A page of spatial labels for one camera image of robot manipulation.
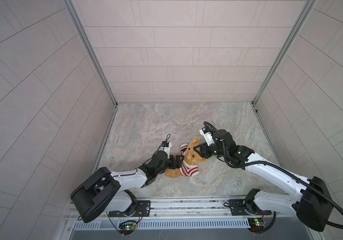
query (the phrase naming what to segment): marble floor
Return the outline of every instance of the marble floor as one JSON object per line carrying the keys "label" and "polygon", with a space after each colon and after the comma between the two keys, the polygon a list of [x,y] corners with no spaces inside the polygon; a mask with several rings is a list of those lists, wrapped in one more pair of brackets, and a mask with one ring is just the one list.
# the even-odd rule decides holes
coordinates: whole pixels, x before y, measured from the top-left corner
{"label": "marble floor", "polygon": [[[250,147],[277,163],[250,103],[120,104],[100,161],[111,171],[133,170],[149,159],[170,133],[170,154],[199,136],[203,121],[225,129],[238,145]],[[232,169],[211,157],[194,177],[157,176],[147,187],[131,189],[136,197],[246,195],[252,188],[283,193],[258,175]]]}

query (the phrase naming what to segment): teddy bear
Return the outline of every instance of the teddy bear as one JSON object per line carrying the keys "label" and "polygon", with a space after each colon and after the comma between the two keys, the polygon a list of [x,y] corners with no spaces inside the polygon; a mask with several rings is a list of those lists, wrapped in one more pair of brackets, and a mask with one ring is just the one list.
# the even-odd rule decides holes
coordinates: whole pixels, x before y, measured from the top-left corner
{"label": "teddy bear", "polygon": [[207,159],[202,158],[193,147],[200,144],[200,138],[195,137],[189,144],[181,145],[180,155],[184,155],[184,160],[182,161],[182,166],[178,169],[168,169],[166,170],[166,176],[170,178],[178,178],[180,176],[192,177],[197,175],[198,164],[207,161]]}

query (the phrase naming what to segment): teddy bear head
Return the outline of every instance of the teddy bear head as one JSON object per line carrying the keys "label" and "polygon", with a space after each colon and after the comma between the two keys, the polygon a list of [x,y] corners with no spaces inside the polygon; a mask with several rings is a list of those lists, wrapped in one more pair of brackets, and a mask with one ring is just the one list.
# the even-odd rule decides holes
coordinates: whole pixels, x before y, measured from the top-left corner
{"label": "teddy bear head", "polygon": [[196,151],[194,151],[193,147],[198,146],[200,144],[200,138],[195,137],[189,144],[185,151],[184,161],[189,165],[198,165],[207,161],[207,159],[202,158]]}

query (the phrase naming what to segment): teddy bear leg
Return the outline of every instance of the teddy bear leg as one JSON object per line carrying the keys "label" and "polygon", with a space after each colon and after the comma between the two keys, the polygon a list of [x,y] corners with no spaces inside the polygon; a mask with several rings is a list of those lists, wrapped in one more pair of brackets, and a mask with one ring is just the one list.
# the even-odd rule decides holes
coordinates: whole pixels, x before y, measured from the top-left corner
{"label": "teddy bear leg", "polygon": [[181,172],[179,169],[167,169],[166,170],[166,176],[170,178],[178,178],[182,176]]}

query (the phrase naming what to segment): side wall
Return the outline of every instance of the side wall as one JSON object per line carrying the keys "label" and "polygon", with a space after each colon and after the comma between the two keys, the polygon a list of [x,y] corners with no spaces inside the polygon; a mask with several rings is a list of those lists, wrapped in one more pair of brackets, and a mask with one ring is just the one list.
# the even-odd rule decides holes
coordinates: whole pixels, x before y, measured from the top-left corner
{"label": "side wall", "polygon": [[49,239],[113,109],[60,0],[0,0],[0,239]]}
{"label": "side wall", "polygon": [[316,3],[256,107],[285,167],[324,179],[343,208],[343,0]]}
{"label": "side wall", "polygon": [[72,2],[118,102],[253,100],[305,3]]}

